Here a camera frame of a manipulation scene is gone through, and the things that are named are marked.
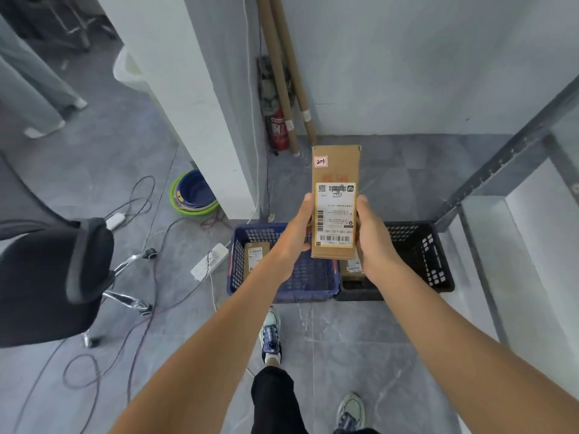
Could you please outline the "person's right forearm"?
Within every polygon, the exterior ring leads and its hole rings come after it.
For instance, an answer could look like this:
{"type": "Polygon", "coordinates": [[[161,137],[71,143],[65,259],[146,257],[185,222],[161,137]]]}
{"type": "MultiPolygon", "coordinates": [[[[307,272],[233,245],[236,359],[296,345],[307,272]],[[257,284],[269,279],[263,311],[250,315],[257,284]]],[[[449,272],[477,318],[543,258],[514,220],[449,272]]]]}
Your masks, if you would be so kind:
{"type": "Polygon", "coordinates": [[[401,261],[365,262],[472,434],[579,434],[579,401],[448,305],[401,261]]]}

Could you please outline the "white plastic bin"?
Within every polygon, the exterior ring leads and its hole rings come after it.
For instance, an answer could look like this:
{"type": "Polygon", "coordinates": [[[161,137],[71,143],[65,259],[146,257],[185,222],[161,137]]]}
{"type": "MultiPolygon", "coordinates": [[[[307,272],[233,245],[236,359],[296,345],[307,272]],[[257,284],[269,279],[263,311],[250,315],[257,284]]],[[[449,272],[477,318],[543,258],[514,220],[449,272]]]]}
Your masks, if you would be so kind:
{"type": "Polygon", "coordinates": [[[124,45],[113,64],[113,77],[123,85],[141,93],[150,93],[145,76],[124,45]]]}

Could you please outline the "person's right shoe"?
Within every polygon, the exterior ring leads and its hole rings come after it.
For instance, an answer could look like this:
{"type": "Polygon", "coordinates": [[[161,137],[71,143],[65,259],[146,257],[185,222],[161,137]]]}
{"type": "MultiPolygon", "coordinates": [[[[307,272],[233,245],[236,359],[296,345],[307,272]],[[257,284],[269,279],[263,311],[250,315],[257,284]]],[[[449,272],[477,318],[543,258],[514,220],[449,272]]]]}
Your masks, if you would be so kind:
{"type": "Polygon", "coordinates": [[[337,427],[333,434],[347,434],[365,428],[365,406],[355,392],[345,395],[337,411],[337,427]]]}

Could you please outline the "black office chair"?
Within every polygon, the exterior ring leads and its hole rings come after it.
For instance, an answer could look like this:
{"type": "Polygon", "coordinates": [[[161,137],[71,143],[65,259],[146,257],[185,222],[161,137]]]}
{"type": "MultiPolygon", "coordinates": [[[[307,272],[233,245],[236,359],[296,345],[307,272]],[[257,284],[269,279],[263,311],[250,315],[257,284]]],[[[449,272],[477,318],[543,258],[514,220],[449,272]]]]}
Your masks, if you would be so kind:
{"type": "Polygon", "coordinates": [[[120,274],[141,259],[155,259],[148,248],[111,268],[114,237],[102,218],[50,227],[22,235],[0,253],[0,348],[90,336],[103,299],[112,299],[141,316],[153,306],[112,290],[120,274]]]}

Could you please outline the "person's black trouser leg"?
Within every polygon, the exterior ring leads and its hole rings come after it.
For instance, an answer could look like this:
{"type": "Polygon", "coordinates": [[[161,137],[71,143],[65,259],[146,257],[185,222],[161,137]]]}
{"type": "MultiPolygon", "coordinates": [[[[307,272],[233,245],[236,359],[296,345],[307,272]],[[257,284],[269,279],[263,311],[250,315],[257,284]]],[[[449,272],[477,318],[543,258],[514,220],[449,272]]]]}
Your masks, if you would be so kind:
{"type": "Polygon", "coordinates": [[[280,367],[266,366],[257,373],[251,388],[251,434],[308,434],[293,386],[293,379],[280,367]]]}

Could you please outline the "green plastic basin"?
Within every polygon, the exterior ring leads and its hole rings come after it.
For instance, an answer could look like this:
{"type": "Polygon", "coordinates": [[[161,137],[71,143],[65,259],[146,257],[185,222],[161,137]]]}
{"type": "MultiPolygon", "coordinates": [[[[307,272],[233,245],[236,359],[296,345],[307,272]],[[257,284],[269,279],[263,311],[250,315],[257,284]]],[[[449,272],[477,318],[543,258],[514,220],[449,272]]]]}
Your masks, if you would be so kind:
{"type": "Polygon", "coordinates": [[[183,173],[172,183],[170,203],[176,211],[187,216],[207,215],[220,207],[198,169],[183,173]]]}

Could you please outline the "person's left forearm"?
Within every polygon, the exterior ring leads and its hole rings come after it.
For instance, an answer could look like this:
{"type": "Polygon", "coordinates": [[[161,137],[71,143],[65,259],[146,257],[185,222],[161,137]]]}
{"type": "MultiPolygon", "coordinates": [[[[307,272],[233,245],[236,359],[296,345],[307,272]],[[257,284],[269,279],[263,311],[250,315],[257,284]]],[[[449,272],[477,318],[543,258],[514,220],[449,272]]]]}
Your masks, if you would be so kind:
{"type": "Polygon", "coordinates": [[[268,255],[155,373],[109,434],[220,434],[282,283],[276,276],[268,255]]]}

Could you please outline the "blue plastic basket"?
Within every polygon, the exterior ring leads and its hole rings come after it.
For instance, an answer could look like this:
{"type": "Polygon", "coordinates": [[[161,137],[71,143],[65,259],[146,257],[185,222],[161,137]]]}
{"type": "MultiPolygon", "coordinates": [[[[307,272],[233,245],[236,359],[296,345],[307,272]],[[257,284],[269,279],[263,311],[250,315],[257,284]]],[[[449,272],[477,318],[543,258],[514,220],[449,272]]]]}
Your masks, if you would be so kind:
{"type": "MultiPolygon", "coordinates": [[[[243,282],[244,252],[248,243],[267,242],[274,246],[286,229],[287,223],[238,225],[233,230],[228,265],[226,291],[233,295],[243,282]]],[[[302,252],[291,277],[280,285],[274,304],[296,304],[327,301],[340,288],[336,260],[312,258],[311,251],[302,252]]]]}

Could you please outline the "person's right hand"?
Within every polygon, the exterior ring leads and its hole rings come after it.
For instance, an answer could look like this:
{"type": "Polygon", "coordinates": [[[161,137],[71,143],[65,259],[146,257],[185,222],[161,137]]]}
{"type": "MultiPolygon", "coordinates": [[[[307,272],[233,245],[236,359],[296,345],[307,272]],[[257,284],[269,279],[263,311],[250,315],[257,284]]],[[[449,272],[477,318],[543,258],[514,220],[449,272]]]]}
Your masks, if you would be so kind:
{"type": "Polygon", "coordinates": [[[362,266],[366,277],[380,291],[384,291],[399,276],[404,262],[394,248],[387,227],[374,211],[373,240],[359,241],[359,244],[364,256],[362,266]]]}

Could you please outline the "red fire extinguisher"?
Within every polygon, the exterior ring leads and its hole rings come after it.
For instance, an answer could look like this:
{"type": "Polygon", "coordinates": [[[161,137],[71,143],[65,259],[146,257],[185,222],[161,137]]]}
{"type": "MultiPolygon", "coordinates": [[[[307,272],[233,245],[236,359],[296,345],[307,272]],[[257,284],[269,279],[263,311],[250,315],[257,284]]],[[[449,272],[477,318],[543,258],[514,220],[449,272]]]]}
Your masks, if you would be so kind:
{"type": "Polygon", "coordinates": [[[269,117],[269,125],[272,148],[277,152],[288,150],[290,147],[290,140],[284,121],[283,110],[280,106],[269,117]]]}

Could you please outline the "grey metal shelf frame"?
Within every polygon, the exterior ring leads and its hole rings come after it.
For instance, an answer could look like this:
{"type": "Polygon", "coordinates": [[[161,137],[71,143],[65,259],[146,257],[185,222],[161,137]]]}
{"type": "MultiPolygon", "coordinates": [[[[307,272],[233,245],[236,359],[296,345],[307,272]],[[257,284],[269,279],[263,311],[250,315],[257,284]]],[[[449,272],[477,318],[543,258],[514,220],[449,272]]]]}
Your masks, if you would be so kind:
{"type": "Polygon", "coordinates": [[[579,74],[435,213],[458,218],[498,340],[579,343],[579,74]]]}

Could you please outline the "blue plastic basin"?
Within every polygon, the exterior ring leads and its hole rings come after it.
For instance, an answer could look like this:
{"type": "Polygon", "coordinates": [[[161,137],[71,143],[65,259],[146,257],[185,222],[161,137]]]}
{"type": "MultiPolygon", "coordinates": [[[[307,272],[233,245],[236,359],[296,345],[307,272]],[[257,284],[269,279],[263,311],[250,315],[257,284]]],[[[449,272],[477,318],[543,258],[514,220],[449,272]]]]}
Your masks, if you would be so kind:
{"type": "Polygon", "coordinates": [[[204,211],[217,204],[216,196],[198,169],[192,169],[177,179],[173,198],[185,211],[204,211]]]}

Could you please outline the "white power strip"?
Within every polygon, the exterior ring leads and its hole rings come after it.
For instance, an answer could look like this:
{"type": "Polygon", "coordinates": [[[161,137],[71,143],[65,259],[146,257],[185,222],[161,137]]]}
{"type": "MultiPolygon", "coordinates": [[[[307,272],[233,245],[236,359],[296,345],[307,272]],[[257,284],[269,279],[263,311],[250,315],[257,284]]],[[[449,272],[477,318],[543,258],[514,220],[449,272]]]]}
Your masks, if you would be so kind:
{"type": "Polygon", "coordinates": [[[191,269],[191,274],[195,280],[203,282],[213,271],[218,268],[229,255],[229,249],[225,245],[218,243],[191,269]]]}

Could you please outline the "black plastic basket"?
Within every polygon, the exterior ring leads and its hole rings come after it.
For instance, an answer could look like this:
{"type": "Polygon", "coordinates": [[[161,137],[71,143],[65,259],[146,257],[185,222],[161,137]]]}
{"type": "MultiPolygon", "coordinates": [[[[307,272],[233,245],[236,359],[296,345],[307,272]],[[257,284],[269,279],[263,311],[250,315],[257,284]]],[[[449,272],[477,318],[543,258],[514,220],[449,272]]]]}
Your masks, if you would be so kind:
{"type": "MultiPolygon", "coordinates": [[[[438,293],[450,293],[455,283],[438,233],[433,223],[384,222],[395,250],[402,260],[438,293]]],[[[339,262],[341,286],[336,301],[383,301],[377,287],[364,275],[348,272],[346,261],[339,262]]]]}

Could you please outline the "person's left hand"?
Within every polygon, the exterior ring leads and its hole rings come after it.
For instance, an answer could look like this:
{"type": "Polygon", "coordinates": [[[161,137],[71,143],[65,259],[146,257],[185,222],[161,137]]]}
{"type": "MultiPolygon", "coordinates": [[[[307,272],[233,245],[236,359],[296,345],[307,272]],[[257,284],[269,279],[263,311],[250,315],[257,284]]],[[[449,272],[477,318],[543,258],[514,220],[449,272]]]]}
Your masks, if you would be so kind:
{"type": "Polygon", "coordinates": [[[279,237],[275,246],[270,251],[277,278],[284,282],[292,274],[294,265],[301,253],[310,249],[310,242],[294,242],[290,239],[290,223],[287,224],[284,232],[279,237]]]}

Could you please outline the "brown cardboard tube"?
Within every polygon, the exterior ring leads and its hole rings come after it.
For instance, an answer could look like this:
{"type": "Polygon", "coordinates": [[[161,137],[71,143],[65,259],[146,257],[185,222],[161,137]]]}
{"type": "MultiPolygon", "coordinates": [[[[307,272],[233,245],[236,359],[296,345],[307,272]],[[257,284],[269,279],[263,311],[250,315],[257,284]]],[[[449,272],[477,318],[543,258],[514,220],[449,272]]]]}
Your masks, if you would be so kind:
{"type": "Polygon", "coordinates": [[[259,21],[264,33],[267,51],[273,69],[274,81],[279,96],[279,102],[284,116],[284,124],[288,132],[289,149],[294,157],[300,156],[300,146],[293,122],[293,110],[286,86],[286,77],[283,67],[282,50],[273,18],[270,0],[256,0],[259,21]]]}
{"type": "Polygon", "coordinates": [[[270,0],[270,3],[273,14],[273,20],[281,42],[281,49],[283,50],[284,55],[286,57],[286,64],[289,73],[291,75],[291,78],[293,80],[295,96],[297,98],[298,106],[302,114],[306,133],[308,136],[308,141],[310,142],[311,146],[315,146],[317,145],[317,134],[315,130],[315,123],[313,121],[312,114],[310,113],[308,97],[305,88],[303,86],[298,63],[293,49],[293,43],[286,22],[283,3],[281,0],[270,0]]]}

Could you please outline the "person's shoe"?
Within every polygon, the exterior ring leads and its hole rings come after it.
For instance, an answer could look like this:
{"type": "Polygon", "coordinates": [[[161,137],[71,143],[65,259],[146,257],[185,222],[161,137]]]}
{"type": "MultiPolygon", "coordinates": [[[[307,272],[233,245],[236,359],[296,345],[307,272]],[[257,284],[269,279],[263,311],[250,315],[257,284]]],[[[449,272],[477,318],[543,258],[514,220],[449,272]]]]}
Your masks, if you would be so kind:
{"type": "Polygon", "coordinates": [[[259,341],[264,365],[280,367],[283,351],[280,340],[280,318],[273,307],[270,307],[266,314],[259,341]]]}
{"type": "Polygon", "coordinates": [[[337,427],[333,434],[347,434],[365,428],[365,406],[355,392],[345,395],[337,411],[337,427]]]}

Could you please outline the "person's left shoe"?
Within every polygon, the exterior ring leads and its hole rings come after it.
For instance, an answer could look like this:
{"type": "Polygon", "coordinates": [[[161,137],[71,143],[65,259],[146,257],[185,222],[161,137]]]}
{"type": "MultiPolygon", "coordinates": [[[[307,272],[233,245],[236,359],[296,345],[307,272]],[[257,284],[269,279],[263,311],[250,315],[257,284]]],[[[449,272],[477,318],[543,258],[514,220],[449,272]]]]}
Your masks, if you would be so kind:
{"type": "Polygon", "coordinates": [[[270,307],[266,314],[259,341],[264,365],[280,367],[283,351],[280,340],[280,318],[273,307],[270,307]]]}

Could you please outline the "brown cardboard parcel with label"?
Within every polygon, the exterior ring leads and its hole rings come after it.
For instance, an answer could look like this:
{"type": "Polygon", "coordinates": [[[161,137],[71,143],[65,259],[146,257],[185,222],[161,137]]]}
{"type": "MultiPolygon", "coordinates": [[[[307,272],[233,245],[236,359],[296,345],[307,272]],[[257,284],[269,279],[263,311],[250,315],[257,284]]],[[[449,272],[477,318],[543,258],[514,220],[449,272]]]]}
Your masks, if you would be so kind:
{"type": "Polygon", "coordinates": [[[356,254],[360,158],[360,145],[312,147],[312,258],[350,260],[356,254]]]}

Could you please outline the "small cardboard parcel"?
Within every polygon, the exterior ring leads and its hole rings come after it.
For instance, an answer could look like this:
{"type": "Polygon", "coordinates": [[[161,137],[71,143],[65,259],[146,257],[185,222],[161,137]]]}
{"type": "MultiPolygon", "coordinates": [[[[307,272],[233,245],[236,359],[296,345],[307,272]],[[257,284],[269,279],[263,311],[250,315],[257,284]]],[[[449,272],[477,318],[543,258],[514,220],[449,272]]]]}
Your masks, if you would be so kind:
{"type": "Polygon", "coordinates": [[[339,261],[339,272],[343,281],[361,281],[365,278],[358,249],[354,252],[353,259],[339,261]]]}
{"type": "Polygon", "coordinates": [[[270,242],[247,242],[244,245],[242,280],[245,281],[259,262],[269,253],[270,242]]]}

